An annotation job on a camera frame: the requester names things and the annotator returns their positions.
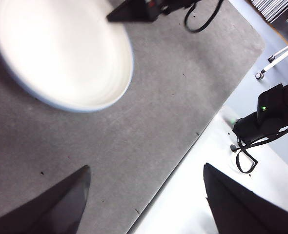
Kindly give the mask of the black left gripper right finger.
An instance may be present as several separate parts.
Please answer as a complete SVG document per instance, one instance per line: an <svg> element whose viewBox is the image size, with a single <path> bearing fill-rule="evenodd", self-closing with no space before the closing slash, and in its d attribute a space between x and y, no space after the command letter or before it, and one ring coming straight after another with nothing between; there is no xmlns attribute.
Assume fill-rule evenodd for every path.
<svg viewBox="0 0 288 234"><path fill-rule="evenodd" d="M221 234L288 234L288 211L263 199L209 163L203 178Z"/></svg>

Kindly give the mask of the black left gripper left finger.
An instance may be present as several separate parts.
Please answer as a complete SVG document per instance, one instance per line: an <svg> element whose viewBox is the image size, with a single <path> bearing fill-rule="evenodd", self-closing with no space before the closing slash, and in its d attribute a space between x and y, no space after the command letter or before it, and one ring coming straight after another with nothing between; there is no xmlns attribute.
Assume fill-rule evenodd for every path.
<svg viewBox="0 0 288 234"><path fill-rule="evenodd" d="M75 234L87 204L90 182L90 167L84 165L0 217L0 234Z"/></svg>

